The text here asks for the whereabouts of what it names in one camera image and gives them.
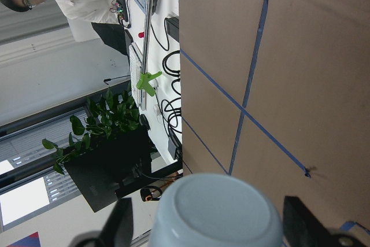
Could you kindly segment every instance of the black device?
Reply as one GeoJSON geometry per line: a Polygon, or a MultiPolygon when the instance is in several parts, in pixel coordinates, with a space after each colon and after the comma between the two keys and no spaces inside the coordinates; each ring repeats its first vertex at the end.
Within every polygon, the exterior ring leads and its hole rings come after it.
{"type": "Polygon", "coordinates": [[[167,33],[173,39],[180,42],[180,19],[179,17],[167,17],[166,18],[167,33]]]}
{"type": "Polygon", "coordinates": [[[91,209],[99,211],[117,201],[119,189],[135,183],[135,168],[140,167],[144,174],[151,174],[147,129],[139,126],[64,166],[91,209]]]}
{"type": "Polygon", "coordinates": [[[117,201],[102,231],[77,236],[69,247],[129,247],[134,234],[134,219],[131,198],[117,201]]]}
{"type": "Polygon", "coordinates": [[[147,130],[150,130],[150,125],[149,125],[148,119],[146,118],[146,116],[144,114],[141,114],[139,116],[139,122],[142,126],[146,127],[147,130]]]}
{"type": "Polygon", "coordinates": [[[347,233],[329,233],[298,197],[284,199],[283,230],[291,247],[366,247],[347,233]]]}
{"type": "Polygon", "coordinates": [[[172,128],[168,129],[168,152],[173,159],[181,159],[183,156],[182,144],[172,128]]]}

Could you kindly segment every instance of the light blue cup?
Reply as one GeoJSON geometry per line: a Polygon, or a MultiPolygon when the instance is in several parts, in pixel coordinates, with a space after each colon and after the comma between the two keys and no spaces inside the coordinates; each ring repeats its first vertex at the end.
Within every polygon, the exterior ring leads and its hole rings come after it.
{"type": "Polygon", "coordinates": [[[282,223],[254,187],[227,175],[195,174],[163,193],[149,247],[281,247],[282,223]]]}

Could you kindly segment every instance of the black cable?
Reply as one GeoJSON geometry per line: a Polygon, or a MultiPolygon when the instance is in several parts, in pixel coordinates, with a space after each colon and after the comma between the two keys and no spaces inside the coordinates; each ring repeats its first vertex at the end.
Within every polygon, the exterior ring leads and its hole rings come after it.
{"type": "Polygon", "coordinates": [[[159,99],[158,99],[158,94],[156,93],[156,99],[157,99],[158,106],[160,107],[160,113],[162,115],[163,126],[164,126],[164,129],[165,129],[165,132],[166,132],[167,136],[170,137],[169,136],[169,129],[171,129],[172,131],[176,131],[177,133],[181,134],[182,132],[176,129],[176,127],[178,127],[178,125],[179,125],[179,121],[178,121],[177,118],[181,117],[181,108],[174,108],[173,105],[172,105],[173,102],[178,101],[181,98],[175,98],[171,101],[168,101],[167,99],[164,99],[160,103],[159,99]],[[165,115],[164,115],[164,112],[171,112],[171,113],[166,118],[165,115]],[[171,124],[171,120],[174,119],[174,118],[176,120],[175,125],[171,124]]]}
{"type": "Polygon", "coordinates": [[[162,60],[162,67],[163,67],[163,70],[165,73],[167,73],[169,76],[173,76],[177,79],[173,80],[171,82],[171,88],[172,90],[177,94],[177,95],[181,95],[181,93],[179,91],[177,91],[175,89],[175,83],[177,82],[180,82],[180,71],[179,70],[173,70],[173,69],[170,69],[170,67],[168,66],[168,59],[172,56],[172,55],[175,55],[175,54],[180,54],[180,50],[175,50],[169,54],[167,54],[163,60],[162,60]]]}
{"type": "Polygon", "coordinates": [[[153,176],[148,176],[148,175],[144,174],[143,171],[141,171],[141,169],[138,165],[136,165],[136,167],[137,167],[136,169],[138,170],[140,175],[143,175],[143,176],[147,177],[148,179],[161,180],[163,182],[173,182],[173,180],[167,180],[165,178],[173,179],[173,178],[181,178],[183,176],[182,174],[179,174],[179,175],[176,175],[176,176],[163,176],[162,178],[155,178],[153,176]]]}
{"type": "Polygon", "coordinates": [[[130,9],[128,7],[128,0],[126,0],[126,8],[127,8],[127,15],[128,15],[128,24],[127,26],[123,25],[125,28],[129,29],[131,28],[131,12],[130,12],[130,9]]]}
{"type": "Polygon", "coordinates": [[[103,82],[104,82],[105,84],[109,85],[109,84],[108,84],[108,81],[111,81],[111,80],[113,80],[113,79],[118,79],[118,78],[126,78],[127,76],[131,76],[131,75],[119,76],[119,77],[117,77],[117,78],[107,78],[107,79],[104,79],[104,80],[103,80],[103,82]]]}
{"type": "Polygon", "coordinates": [[[163,50],[164,50],[164,51],[168,51],[168,50],[169,50],[169,39],[168,39],[167,26],[166,26],[166,18],[164,18],[164,20],[163,20],[163,25],[164,25],[164,31],[165,31],[165,33],[166,33],[166,38],[167,38],[167,48],[166,48],[166,47],[164,47],[164,46],[160,43],[160,41],[158,40],[158,38],[157,38],[157,36],[156,36],[156,33],[154,32],[154,28],[153,28],[153,26],[152,26],[152,25],[150,25],[150,27],[151,27],[151,31],[153,32],[153,35],[154,35],[154,37],[155,37],[155,39],[156,39],[157,43],[161,46],[161,48],[163,48],[163,50]]]}

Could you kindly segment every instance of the person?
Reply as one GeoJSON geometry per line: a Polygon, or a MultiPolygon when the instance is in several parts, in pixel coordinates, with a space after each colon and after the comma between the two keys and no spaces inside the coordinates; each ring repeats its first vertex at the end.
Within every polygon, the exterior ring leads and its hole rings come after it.
{"type": "MultiPolygon", "coordinates": [[[[17,12],[27,12],[46,0],[0,0],[6,7],[17,12]]],[[[112,13],[116,0],[55,0],[63,14],[73,20],[92,23],[118,24],[112,13]]]]}
{"type": "MultiPolygon", "coordinates": [[[[16,12],[27,12],[46,0],[0,0],[16,12]]],[[[127,56],[124,28],[114,13],[116,0],[55,0],[63,14],[72,20],[91,22],[104,44],[127,56]]]]}

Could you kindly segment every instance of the blue tape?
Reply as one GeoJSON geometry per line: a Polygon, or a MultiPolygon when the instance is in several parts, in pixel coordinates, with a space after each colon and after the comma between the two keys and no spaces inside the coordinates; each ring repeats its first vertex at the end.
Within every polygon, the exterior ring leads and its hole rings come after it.
{"type": "Polygon", "coordinates": [[[240,113],[241,114],[240,114],[240,117],[239,117],[238,128],[236,130],[234,147],[232,148],[232,155],[231,155],[230,167],[229,167],[229,172],[228,172],[229,175],[232,174],[232,170],[234,169],[234,162],[235,162],[236,152],[238,150],[239,139],[241,137],[242,127],[243,127],[243,123],[244,123],[244,114],[242,112],[240,112],[240,113]]]}
{"type": "Polygon", "coordinates": [[[351,228],[353,228],[354,226],[358,226],[360,227],[361,229],[363,229],[368,235],[370,235],[370,230],[368,228],[365,228],[363,225],[357,223],[357,222],[354,222],[354,221],[347,221],[346,223],[344,223],[340,229],[342,231],[349,231],[351,228]]]}
{"type": "Polygon", "coordinates": [[[268,132],[255,118],[252,117],[251,114],[245,110],[244,107],[242,107],[236,100],[234,100],[213,78],[211,78],[191,57],[183,50],[180,49],[180,52],[182,55],[186,57],[186,59],[189,60],[193,64],[193,66],[196,67],[213,85],[216,86],[240,111],[247,116],[265,135],[267,135],[268,138],[270,138],[286,155],[289,156],[289,158],[292,159],[293,162],[296,163],[297,166],[299,166],[305,173],[305,176],[310,178],[311,175],[309,173],[309,170],[298,160],[296,159],[270,132],[268,132]]]}
{"type": "MultiPolygon", "coordinates": [[[[254,75],[254,70],[256,69],[257,65],[257,57],[258,57],[258,50],[260,49],[260,44],[262,41],[262,35],[265,27],[265,22],[266,22],[266,17],[267,17],[267,8],[268,8],[268,0],[264,0],[262,4],[262,11],[261,11],[261,17],[260,17],[260,22],[258,24],[258,30],[257,30],[257,35],[256,35],[256,41],[254,43],[254,49],[253,49],[253,55],[252,55],[252,61],[250,63],[250,68],[249,68],[249,74],[248,74],[248,80],[247,80],[247,85],[246,85],[246,90],[243,98],[243,103],[242,106],[244,108],[247,107],[249,95],[250,95],[250,88],[253,80],[253,75],[254,75]]],[[[239,145],[239,138],[241,135],[241,129],[243,126],[243,120],[244,120],[244,115],[242,112],[240,112],[240,118],[239,118],[239,123],[238,123],[238,130],[236,131],[236,136],[235,136],[235,142],[234,142],[234,147],[232,148],[232,155],[231,155],[231,162],[230,162],[230,168],[229,168],[229,175],[232,174],[232,170],[234,169],[234,162],[235,162],[235,157],[236,153],[238,151],[238,145],[239,145]]]]}
{"type": "Polygon", "coordinates": [[[207,145],[203,142],[201,137],[195,132],[195,130],[192,128],[192,126],[185,120],[185,118],[182,116],[183,121],[187,124],[187,126],[191,129],[191,131],[195,134],[195,136],[201,141],[203,146],[207,149],[207,151],[210,153],[210,155],[214,158],[214,160],[218,163],[218,165],[224,170],[224,172],[227,174],[228,172],[226,171],[225,167],[219,162],[219,160],[214,156],[214,154],[211,152],[211,150],[207,147],[207,145]]]}
{"type": "Polygon", "coordinates": [[[256,42],[254,43],[252,61],[250,63],[250,69],[249,69],[248,80],[247,80],[247,87],[246,87],[246,92],[245,92],[244,99],[243,99],[243,107],[247,107],[247,103],[248,103],[248,99],[249,99],[250,88],[251,88],[251,84],[252,84],[252,80],[253,80],[254,70],[256,69],[256,64],[257,64],[258,51],[260,49],[260,44],[261,44],[261,41],[262,41],[262,35],[263,35],[264,28],[265,28],[267,10],[268,10],[268,0],[264,0],[264,3],[262,4],[260,22],[258,24],[256,42]]]}
{"type": "Polygon", "coordinates": [[[356,225],[356,223],[355,223],[355,222],[353,222],[353,221],[347,221],[346,223],[344,223],[344,224],[340,227],[340,229],[341,229],[342,231],[349,231],[351,228],[353,228],[353,227],[354,227],[354,225],[356,225]]]}

